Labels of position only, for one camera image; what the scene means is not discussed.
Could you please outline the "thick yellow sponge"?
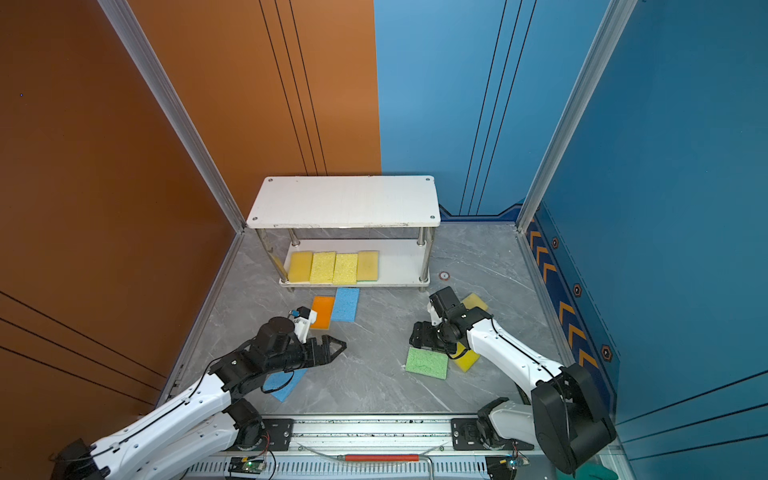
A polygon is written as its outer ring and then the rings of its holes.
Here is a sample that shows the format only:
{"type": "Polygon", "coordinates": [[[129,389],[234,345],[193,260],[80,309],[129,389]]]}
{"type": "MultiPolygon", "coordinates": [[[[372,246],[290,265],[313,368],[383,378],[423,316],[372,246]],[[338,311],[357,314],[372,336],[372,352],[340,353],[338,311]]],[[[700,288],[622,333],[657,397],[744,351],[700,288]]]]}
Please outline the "thick yellow sponge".
{"type": "Polygon", "coordinates": [[[290,283],[309,283],[313,263],[311,251],[296,251],[291,254],[288,269],[290,283]]]}

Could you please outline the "dark yellow sponge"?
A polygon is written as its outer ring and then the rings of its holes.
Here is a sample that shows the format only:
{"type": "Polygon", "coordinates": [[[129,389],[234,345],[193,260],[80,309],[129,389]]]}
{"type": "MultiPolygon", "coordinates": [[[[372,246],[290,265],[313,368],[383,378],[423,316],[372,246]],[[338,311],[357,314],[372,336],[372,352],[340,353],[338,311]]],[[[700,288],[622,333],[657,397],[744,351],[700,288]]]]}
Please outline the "dark yellow sponge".
{"type": "Polygon", "coordinates": [[[379,252],[360,251],[357,254],[357,282],[376,282],[379,279],[379,252]]]}

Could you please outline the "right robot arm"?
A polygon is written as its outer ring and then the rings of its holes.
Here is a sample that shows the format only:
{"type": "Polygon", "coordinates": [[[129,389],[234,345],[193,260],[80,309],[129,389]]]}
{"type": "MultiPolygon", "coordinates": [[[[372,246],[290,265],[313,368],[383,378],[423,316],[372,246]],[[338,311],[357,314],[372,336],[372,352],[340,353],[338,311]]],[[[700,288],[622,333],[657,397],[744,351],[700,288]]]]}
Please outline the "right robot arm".
{"type": "Polygon", "coordinates": [[[500,397],[477,412],[475,441],[490,449],[514,442],[540,448],[559,471],[574,476],[617,438],[589,370],[564,366],[505,331],[493,315],[468,308],[445,287],[429,297],[430,319],[414,324],[409,343],[460,359],[474,352],[509,377],[524,404],[500,397]]]}

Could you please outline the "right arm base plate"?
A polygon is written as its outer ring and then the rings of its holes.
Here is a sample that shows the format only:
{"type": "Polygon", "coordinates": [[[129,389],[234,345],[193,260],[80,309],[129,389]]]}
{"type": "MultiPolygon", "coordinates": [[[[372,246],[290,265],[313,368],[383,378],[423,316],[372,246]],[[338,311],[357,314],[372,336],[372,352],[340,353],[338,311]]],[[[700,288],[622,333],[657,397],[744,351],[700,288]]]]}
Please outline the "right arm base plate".
{"type": "Polygon", "coordinates": [[[522,451],[532,451],[535,449],[533,444],[499,437],[488,420],[478,417],[453,418],[450,421],[450,425],[453,448],[456,451],[512,451],[515,448],[522,451]]]}

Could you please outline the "white two-tier shelf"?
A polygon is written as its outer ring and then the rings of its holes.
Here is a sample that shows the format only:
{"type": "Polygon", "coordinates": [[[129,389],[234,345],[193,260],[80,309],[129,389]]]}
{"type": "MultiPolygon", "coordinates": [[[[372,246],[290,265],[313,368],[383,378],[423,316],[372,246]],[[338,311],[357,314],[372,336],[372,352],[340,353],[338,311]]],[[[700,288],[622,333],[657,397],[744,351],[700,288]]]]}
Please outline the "white two-tier shelf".
{"type": "Polygon", "coordinates": [[[293,255],[305,251],[375,251],[377,277],[360,287],[424,290],[440,223],[429,175],[268,177],[247,215],[289,290],[313,286],[289,280],[293,255]]]}

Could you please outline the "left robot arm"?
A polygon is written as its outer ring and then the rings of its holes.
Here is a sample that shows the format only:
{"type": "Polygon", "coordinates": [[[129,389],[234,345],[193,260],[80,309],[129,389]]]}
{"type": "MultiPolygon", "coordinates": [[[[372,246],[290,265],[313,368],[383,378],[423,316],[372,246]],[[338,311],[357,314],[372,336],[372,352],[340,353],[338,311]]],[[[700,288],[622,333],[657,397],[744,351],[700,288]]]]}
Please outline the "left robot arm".
{"type": "Polygon", "coordinates": [[[78,439],[53,459],[54,479],[169,479],[229,447],[269,446],[263,417],[247,400],[276,373],[323,366],[347,348],[324,334],[301,339],[296,324],[273,317],[257,334],[215,359],[186,391],[123,429],[87,444],[78,439]]]}

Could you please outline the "green sponge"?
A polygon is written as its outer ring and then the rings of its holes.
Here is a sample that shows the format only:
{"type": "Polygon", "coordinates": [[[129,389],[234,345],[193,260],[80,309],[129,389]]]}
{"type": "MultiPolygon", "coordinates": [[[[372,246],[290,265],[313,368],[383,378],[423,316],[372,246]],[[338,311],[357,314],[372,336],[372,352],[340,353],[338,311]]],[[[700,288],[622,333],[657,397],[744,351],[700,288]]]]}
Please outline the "green sponge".
{"type": "Polygon", "coordinates": [[[405,369],[409,373],[445,380],[448,373],[448,357],[442,353],[411,347],[408,350],[405,369]]]}

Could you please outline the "light yellow sponge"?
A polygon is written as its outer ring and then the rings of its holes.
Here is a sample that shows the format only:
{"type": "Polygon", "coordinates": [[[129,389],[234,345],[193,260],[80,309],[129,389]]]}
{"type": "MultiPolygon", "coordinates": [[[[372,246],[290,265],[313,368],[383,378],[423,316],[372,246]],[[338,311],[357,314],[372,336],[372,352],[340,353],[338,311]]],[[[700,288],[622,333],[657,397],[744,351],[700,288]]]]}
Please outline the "light yellow sponge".
{"type": "Polygon", "coordinates": [[[336,263],[335,252],[314,252],[310,270],[311,284],[331,284],[336,263]]]}
{"type": "Polygon", "coordinates": [[[334,285],[355,285],[357,283],[357,269],[357,253],[338,253],[335,258],[332,283],[334,285]]]}

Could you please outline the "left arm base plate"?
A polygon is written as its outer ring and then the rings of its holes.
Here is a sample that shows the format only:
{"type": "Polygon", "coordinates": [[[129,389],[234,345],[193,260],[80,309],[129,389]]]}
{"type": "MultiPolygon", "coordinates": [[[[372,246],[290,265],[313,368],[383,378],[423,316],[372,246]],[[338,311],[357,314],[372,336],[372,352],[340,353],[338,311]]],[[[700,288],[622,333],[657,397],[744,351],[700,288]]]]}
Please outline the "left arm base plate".
{"type": "Polygon", "coordinates": [[[293,427],[294,420],[290,418],[262,419],[240,429],[234,446],[240,451],[256,454],[287,451],[293,427]]]}

